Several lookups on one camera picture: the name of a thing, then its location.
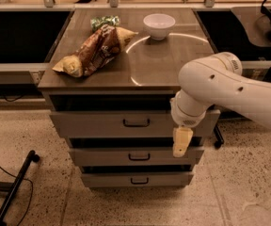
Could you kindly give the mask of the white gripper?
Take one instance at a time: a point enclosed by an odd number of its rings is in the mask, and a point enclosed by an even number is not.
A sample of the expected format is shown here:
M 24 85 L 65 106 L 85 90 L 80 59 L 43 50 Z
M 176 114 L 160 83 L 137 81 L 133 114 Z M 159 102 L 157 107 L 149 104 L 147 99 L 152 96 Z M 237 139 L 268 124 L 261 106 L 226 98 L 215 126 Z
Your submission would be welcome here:
M 191 128 L 199 125 L 210 106 L 210 103 L 200 102 L 183 90 L 178 91 L 175 97 L 170 99 L 172 119 L 180 126 L 173 130 L 174 157 L 185 155 L 193 136 Z

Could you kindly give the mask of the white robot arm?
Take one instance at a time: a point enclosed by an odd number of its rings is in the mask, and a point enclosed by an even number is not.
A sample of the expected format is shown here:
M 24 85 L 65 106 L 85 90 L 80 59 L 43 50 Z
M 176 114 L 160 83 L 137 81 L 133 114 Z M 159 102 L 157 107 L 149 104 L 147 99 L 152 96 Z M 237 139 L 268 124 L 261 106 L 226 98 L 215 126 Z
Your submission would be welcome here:
M 271 83 L 245 78 L 242 63 L 229 52 L 187 62 L 179 71 L 181 89 L 171 99 L 173 155 L 184 156 L 193 129 L 211 105 L 228 108 L 271 129 Z

